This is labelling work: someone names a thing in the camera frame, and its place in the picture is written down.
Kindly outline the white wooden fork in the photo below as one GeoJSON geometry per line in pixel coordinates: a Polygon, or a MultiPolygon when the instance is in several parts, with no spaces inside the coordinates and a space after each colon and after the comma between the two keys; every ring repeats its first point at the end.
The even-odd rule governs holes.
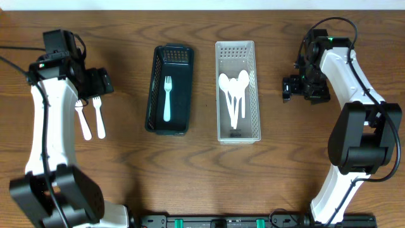
{"type": "Polygon", "coordinates": [[[100,139],[104,139],[106,137],[106,130],[101,113],[101,98],[99,96],[92,98],[92,103],[96,111],[97,136],[100,139]]]}
{"type": "Polygon", "coordinates": [[[75,110],[78,113],[78,117],[79,117],[79,121],[80,121],[80,125],[82,128],[82,133],[83,133],[83,137],[86,141],[89,141],[92,139],[92,134],[89,128],[89,125],[87,123],[86,117],[84,115],[83,112],[83,103],[81,102],[81,100],[77,100],[76,104],[75,104],[75,110]]]}

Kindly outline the mint green fork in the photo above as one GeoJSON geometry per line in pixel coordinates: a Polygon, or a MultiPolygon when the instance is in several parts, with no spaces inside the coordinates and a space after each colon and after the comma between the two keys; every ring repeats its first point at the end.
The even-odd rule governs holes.
{"type": "Polygon", "coordinates": [[[171,76],[166,76],[165,84],[164,84],[165,107],[164,107],[164,113],[163,113],[163,120],[165,122],[169,122],[171,120],[170,93],[171,93],[172,87],[173,86],[172,86],[171,76]]]}

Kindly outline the white plastic spoon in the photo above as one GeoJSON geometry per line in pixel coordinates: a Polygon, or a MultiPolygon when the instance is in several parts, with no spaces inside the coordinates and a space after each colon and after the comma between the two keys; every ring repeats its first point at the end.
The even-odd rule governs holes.
{"type": "Polygon", "coordinates": [[[239,73],[238,77],[239,83],[239,96],[241,98],[241,117],[245,118],[246,116],[246,98],[245,98],[245,90],[246,87],[249,85],[249,74],[246,70],[242,70],[239,73]]]}
{"type": "Polygon", "coordinates": [[[236,129],[239,116],[239,99],[240,99],[240,85],[236,78],[230,79],[230,87],[228,91],[232,97],[231,101],[233,111],[232,127],[236,129]]]}
{"type": "Polygon", "coordinates": [[[234,85],[234,97],[235,102],[235,114],[234,114],[234,129],[237,128],[237,122],[239,117],[239,101],[242,97],[242,90],[244,89],[244,80],[238,79],[234,85]]]}
{"type": "Polygon", "coordinates": [[[231,103],[229,100],[229,96],[228,96],[228,87],[229,87],[229,78],[227,77],[226,74],[221,73],[219,75],[219,88],[224,92],[225,94],[225,101],[227,103],[227,108],[228,108],[228,114],[230,116],[230,122],[231,125],[233,125],[233,119],[234,119],[234,111],[231,107],[231,103]]]}

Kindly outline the black perforated plastic basket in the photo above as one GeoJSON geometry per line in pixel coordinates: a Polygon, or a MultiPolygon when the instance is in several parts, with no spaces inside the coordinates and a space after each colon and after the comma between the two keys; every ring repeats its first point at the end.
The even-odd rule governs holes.
{"type": "Polygon", "coordinates": [[[194,69],[194,51],[183,44],[167,44],[154,49],[145,129],[159,135],[182,136],[189,128],[194,69]],[[165,122],[165,77],[171,76],[171,120],[165,122]]]}

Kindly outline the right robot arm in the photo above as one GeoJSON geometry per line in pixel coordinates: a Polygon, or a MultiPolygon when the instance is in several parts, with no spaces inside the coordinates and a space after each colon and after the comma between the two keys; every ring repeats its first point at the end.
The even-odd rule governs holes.
{"type": "Polygon", "coordinates": [[[386,166],[400,149],[398,130],[402,110],[388,103],[369,83],[348,37],[330,37],[325,29],[311,29],[295,63],[297,75],[282,81],[282,98],[303,96],[312,104],[330,101],[334,91],[341,112],[328,139],[331,163],[320,192],[310,203],[313,227],[355,227],[344,212],[355,192],[371,175],[386,166]]]}

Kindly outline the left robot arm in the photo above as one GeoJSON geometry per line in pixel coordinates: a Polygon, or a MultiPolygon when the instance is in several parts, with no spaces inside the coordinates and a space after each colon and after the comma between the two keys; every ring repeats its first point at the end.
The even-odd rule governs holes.
{"type": "Polygon", "coordinates": [[[104,68],[86,68],[83,40],[68,30],[44,32],[44,54],[25,72],[34,100],[34,135],[25,175],[11,197],[35,227],[135,227],[125,205],[104,200],[78,167],[75,108],[113,92],[104,68]]]}

